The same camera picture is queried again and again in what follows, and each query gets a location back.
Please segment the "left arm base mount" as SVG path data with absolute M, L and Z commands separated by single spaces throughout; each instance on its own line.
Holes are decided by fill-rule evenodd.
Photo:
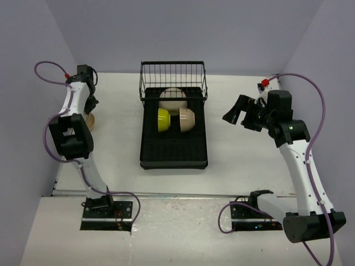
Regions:
M 81 231 L 121 231 L 131 232 L 133 202 L 115 201 L 112 196 L 86 198 L 82 202 L 83 214 Z

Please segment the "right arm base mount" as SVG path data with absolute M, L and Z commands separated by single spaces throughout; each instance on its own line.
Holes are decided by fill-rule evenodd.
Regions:
M 270 216 L 257 213 L 245 206 L 230 206 L 231 224 L 234 232 L 281 231 L 282 225 Z

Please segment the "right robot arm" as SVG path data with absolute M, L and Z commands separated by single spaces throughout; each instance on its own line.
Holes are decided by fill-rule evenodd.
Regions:
M 311 138 L 302 120 L 293 118 L 292 95 L 285 90 L 271 90 L 267 98 L 253 99 L 240 95 L 223 120 L 236 124 L 241 112 L 241 125 L 269 136 L 286 162 L 296 193 L 297 209 L 282 203 L 270 190 L 253 191 L 242 206 L 255 218 L 262 215 L 282 225 L 291 243 L 334 237 L 346 223 L 343 212 L 337 212 L 322 186 L 309 148 Z

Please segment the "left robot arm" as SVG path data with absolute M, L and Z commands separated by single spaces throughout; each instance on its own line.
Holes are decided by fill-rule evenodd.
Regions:
M 86 64 L 78 65 L 75 75 L 66 75 L 66 99 L 49 122 L 49 131 L 57 153 L 77 169 L 85 185 L 85 209 L 108 218 L 115 212 L 115 203 L 95 165 L 94 140 L 85 120 L 99 103 L 94 95 L 97 80 L 97 72 Z

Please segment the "beige bowl with leaf print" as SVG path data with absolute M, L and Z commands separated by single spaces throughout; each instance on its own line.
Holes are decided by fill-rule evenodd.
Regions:
M 195 126 L 195 113 L 189 108 L 179 110 L 180 131 L 190 131 Z

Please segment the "yellow-green bowl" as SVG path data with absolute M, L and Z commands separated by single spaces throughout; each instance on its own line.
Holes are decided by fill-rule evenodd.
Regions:
M 170 127 L 170 122 L 170 113 L 163 108 L 158 108 L 158 132 L 167 131 Z

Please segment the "beige floral bowl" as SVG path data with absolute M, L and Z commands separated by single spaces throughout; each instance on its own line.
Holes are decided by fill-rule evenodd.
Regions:
M 92 113 L 89 113 L 89 114 L 86 114 L 84 113 L 84 121 L 88 127 L 89 130 L 91 130 L 94 126 L 94 123 L 95 123 L 95 117 Z

